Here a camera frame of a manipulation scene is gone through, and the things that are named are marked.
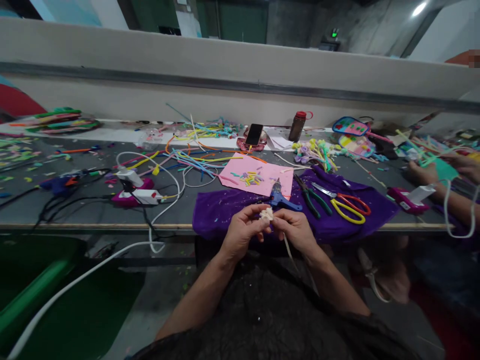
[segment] blue hot glue gun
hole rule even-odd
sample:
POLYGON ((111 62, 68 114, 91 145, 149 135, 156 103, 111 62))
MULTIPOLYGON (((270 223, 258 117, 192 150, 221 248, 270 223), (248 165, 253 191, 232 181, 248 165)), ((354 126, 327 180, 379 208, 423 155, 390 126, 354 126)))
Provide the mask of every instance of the blue hot glue gun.
POLYGON ((282 185, 280 184, 280 178, 275 181, 273 187, 271 188, 270 200, 272 208, 278 206, 293 211, 302 211, 303 209, 302 205, 296 205, 293 202, 288 201, 282 195, 282 185))

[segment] red bottle cap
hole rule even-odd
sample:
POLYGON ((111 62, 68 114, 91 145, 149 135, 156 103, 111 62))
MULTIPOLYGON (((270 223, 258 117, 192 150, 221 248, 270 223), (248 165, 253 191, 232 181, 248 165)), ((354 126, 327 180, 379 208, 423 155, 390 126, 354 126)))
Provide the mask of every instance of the red bottle cap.
POLYGON ((311 112, 311 111, 297 111, 296 112, 296 115, 295 115, 296 118, 300 118, 300 119, 305 119, 305 120, 310 120, 311 118, 314 117, 314 113, 311 112), (309 118, 307 118, 307 113, 310 113, 311 116, 309 118))

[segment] gray table surface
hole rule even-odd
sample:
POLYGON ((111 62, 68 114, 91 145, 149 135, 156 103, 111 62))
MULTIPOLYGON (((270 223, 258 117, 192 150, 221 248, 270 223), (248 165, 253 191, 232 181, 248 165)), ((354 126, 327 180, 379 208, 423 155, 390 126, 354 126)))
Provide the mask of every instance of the gray table surface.
MULTIPOLYGON (((60 159, 45 164, 32 171, 27 171, 28 166, 25 166, 4 172, 2 175, 12 176, 15 179, 6 182, 0 181, 0 187, 3 187, 0 192, 8 192, 12 195, 19 194, 20 192, 31 188, 34 184, 38 184, 42 180, 52 177, 46 176, 45 174, 47 173, 55 172, 55 176, 58 176, 73 170, 111 168, 116 165, 116 155, 118 153, 123 151, 138 152, 139 150, 132 143, 127 142, 116 142, 115 145, 110 148, 107 147, 108 144, 110 144, 110 142, 86 140, 77 140, 73 142, 71 139, 37 138, 33 142, 33 147, 42 151, 42 155, 39 156, 38 160, 40 160, 42 156, 54 154, 57 149, 83 149, 90 148, 93 145, 99 145, 101 146, 101 150, 98 151, 98 155, 90 153, 74 153, 72 154, 72 160, 70 161, 60 159), (33 178, 33 182, 26 182, 24 177, 33 178)), ((164 148, 164 145, 160 145, 158 150, 163 150, 164 148)), ((287 165, 278 157, 274 156, 272 151, 263 151, 255 155, 272 164, 282 166, 287 165)), ((284 152, 281 155, 287 160, 293 161, 293 153, 284 152)), ((121 161, 124 162, 133 157, 135 156, 127 154, 121 158, 121 161)), ((409 191, 415 188, 401 174, 401 167, 405 165, 402 160, 389 161, 380 164, 374 164, 363 160, 360 162, 387 186, 402 187, 409 191), (386 167, 389 168, 389 171, 378 170, 378 168, 386 167)), ((339 156, 335 159, 335 163, 340 167, 337 173, 344 176, 346 179, 372 186, 381 194, 386 194, 386 189, 373 180, 372 177, 362 170, 355 162, 344 156, 339 156)), ((175 164, 176 162, 174 160, 169 160, 164 166, 168 167, 175 164)), ((147 164, 140 166, 142 172, 147 169, 147 164)), ((171 173, 176 177, 181 186, 182 173, 178 172, 176 168, 174 168, 171 173)), ((158 176, 152 176, 152 178, 155 182, 155 189, 159 190, 162 195, 173 195, 177 192, 177 187, 172 181, 172 178, 165 172, 162 171, 158 176)), ((204 183, 209 180, 210 178, 208 176, 204 176, 204 183)), ((200 173, 196 170, 190 171, 186 176, 186 181, 190 185, 200 185, 200 173)), ((160 230, 165 231, 192 232, 192 217, 197 194, 217 191, 220 189, 224 189, 224 187, 217 179, 200 188, 186 187, 185 193, 180 200, 158 219, 156 226, 160 230)), ((111 193, 117 193, 120 190, 120 184, 114 185, 114 188, 109 188, 103 180, 99 180, 92 185, 82 186, 71 200, 79 197, 108 195, 111 193)), ((31 227, 37 221, 39 212, 45 202, 51 197, 52 194, 50 192, 39 190, 26 195, 5 208, 0 209, 0 229, 14 231, 25 230, 28 227, 31 227)), ((152 219, 166 206, 166 204, 160 204, 148 208, 147 214, 149 218, 152 219)), ((416 216, 399 211, 388 224, 384 225, 381 231, 445 231, 443 217, 435 211, 427 211, 421 215, 421 219, 423 221, 419 220, 416 216)), ((60 212, 54 223, 43 225, 39 229, 49 231, 57 230, 62 231, 63 233, 66 231, 74 231, 78 233, 79 231, 94 232, 97 230, 124 233, 136 230, 144 231, 146 228, 147 225, 145 224, 142 210, 139 207, 134 209, 124 209, 115 207, 106 200, 83 200, 60 212)))

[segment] pink craft piece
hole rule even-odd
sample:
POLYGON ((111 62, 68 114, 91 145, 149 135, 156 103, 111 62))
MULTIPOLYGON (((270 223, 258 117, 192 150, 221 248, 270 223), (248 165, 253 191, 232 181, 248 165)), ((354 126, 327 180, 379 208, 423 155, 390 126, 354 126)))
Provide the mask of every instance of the pink craft piece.
POLYGON ((236 152, 233 157, 241 157, 243 159, 231 159, 223 168, 220 173, 222 176, 220 177, 220 182, 223 186, 240 189, 257 195, 270 196, 273 186, 273 180, 271 179, 280 178, 281 193, 287 199, 290 198, 292 194, 294 172, 286 171, 282 173, 282 171, 292 169, 291 167, 263 163, 238 152, 236 152), (248 172, 256 172, 257 174, 260 173, 259 176, 261 176, 263 179, 263 181, 260 181, 260 185, 255 184, 247 186, 245 182, 240 181, 240 177, 231 174, 234 173, 241 176, 243 173, 248 172))

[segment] smartphone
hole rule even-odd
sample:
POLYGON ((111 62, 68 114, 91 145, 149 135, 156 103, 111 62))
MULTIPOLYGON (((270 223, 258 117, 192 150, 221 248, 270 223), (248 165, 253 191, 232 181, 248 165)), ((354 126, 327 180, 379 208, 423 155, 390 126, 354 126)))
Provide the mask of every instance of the smartphone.
POLYGON ((251 124, 248 128, 248 135, 246 136, 245 144, 257 146, 260 142, 260 136, 264 129, 263 125, 251 124))

